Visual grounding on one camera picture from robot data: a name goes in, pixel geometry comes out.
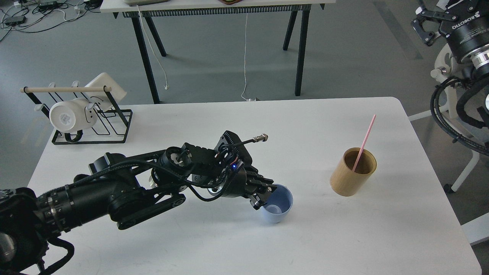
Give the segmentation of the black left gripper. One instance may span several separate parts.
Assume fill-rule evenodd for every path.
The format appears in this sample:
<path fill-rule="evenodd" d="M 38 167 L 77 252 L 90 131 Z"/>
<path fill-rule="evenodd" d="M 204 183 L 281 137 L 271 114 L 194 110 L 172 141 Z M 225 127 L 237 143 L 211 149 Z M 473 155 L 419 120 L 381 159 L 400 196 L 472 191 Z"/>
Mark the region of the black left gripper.
<path fill-rule="evenodd" d="M 267 179 L 258 174 L 255 167 L 240 167 L 237 172 L 230 176 L 230 183 L 223 189 L 223 183 L 216 188 L 209 188 L 208 193 L 212 196 L 222 194 L 222 197 L 250 197 L 250 205 L 258 210 L 263 207 L 273 191 L 277 189 L 272 179 Z"/>

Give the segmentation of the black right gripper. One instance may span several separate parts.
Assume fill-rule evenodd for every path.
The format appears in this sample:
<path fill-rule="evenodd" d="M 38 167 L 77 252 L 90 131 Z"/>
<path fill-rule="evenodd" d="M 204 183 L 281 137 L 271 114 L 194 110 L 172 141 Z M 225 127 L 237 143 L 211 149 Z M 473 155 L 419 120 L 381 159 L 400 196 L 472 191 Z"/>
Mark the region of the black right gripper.
<path fill-rule="evenodd" d="M 488 48 L 488 10 L 476 10 L 474 13 L 458 11 L 460 17 L 455 21 L 453 14 L 428 10 L 423 0 L 417 0 L 417 3 L 417 19 L 411 21 L 411 26 L 426 46 L 431 47 L 442 34 L 459 64 L 467 62 L 476 51 Z M 427 20 L 444 22 L 439 31 L 428 31 L 423 26 Z"/>

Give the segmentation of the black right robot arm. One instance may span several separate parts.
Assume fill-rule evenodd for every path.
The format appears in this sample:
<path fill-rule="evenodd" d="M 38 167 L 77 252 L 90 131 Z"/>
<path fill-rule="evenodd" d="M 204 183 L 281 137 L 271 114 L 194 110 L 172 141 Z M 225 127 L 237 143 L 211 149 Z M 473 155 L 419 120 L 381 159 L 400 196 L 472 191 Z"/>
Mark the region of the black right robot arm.
<path fill-rule="evenodd" d="M 430 99 L 431 115 L 454 142 L 488 155 L 488 142 L 480 144 L 464 137 L 442 117 L 439 105 L 439 96 L 444 89 L 460 86 L 465 92 L 455 105 L 458 117 L 472 127 L 488 127 L 487 107 L 477 108 L 481 120 L 471 117 L 466 112 L 466 103 L 488 87 L 488 1 L 450 0 L 444 11 L 428 10 L 422 0 L 418 1 L 418 5 L 417 17 L 411 21 L 411 26 L 421 41 L 431 46 L 441 37 L 446 40 L 451 60 L 457 65 L 469 65 L 463 70 L 462 78 L 457 77 L 455 71 L 451 70 L 448 77 L 436 86 Z"/>

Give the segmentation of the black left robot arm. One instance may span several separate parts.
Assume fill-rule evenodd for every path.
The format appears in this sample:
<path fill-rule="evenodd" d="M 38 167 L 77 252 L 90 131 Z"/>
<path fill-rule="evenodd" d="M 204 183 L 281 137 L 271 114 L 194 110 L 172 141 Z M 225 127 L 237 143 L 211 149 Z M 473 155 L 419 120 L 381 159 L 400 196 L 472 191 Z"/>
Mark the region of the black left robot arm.
<path fill-rule="evenodd" d="M 74 254 L 62 232 L 105 215 L 128 229 L 183 204 L 186 188 L 202 201 L 244 197 L 260 209 L 278 187 L 251 163 L 243 142 L 215 149 L 185 143 L 132 157 L 106 153 L 90 164 L 90 175 L 40 196 L 30 188 L 2 189 L 1 274 L 38 265 L 50 275 Z"/>

